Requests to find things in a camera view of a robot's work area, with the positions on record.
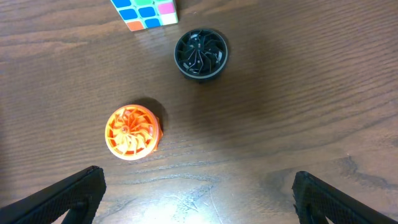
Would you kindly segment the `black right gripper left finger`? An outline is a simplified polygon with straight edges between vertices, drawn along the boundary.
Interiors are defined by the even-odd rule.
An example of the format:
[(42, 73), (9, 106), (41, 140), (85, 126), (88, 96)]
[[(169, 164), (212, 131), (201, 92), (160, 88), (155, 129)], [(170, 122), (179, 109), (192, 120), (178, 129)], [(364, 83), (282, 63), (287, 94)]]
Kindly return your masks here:
[(106, 191), (103, 169), (89, 166), (22, 200), (1, 208), (1, 223), (93, 222)]

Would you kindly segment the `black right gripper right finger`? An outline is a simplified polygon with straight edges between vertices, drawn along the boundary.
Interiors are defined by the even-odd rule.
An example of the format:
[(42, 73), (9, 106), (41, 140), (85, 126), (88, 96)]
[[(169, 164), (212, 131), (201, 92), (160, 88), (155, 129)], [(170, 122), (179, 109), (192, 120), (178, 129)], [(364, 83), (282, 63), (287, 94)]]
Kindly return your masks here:
[(296, 173), (292, 190), (301, 224), (397, 224), (306, 171)]

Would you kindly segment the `colourful puzzle cube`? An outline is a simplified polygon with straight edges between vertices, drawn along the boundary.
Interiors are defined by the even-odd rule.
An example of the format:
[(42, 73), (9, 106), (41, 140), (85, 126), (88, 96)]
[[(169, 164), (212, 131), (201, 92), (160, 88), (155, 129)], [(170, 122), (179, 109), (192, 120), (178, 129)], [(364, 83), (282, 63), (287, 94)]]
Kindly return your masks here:
[(131, 32), (178, 23), (174, 0), (111, 0)]

